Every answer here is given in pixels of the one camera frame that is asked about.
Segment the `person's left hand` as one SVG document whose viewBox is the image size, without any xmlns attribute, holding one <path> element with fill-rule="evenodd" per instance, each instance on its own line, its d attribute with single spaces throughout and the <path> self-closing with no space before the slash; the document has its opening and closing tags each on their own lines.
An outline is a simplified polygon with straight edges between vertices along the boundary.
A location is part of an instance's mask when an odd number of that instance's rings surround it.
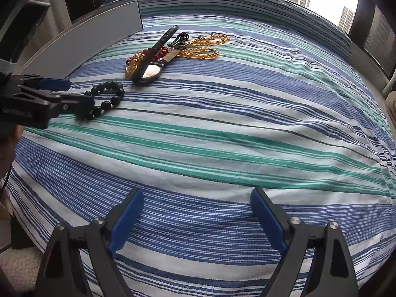
<svg viewBox="0 0 396 297">
<path fill-rule="evenodd" d="M 15 125 L 7 137 L 1 138 L 0 178 L 7 174 L 15 160 L 15 148 L 22 138 L 23 131 L 23 126 Z"/>
</svg>

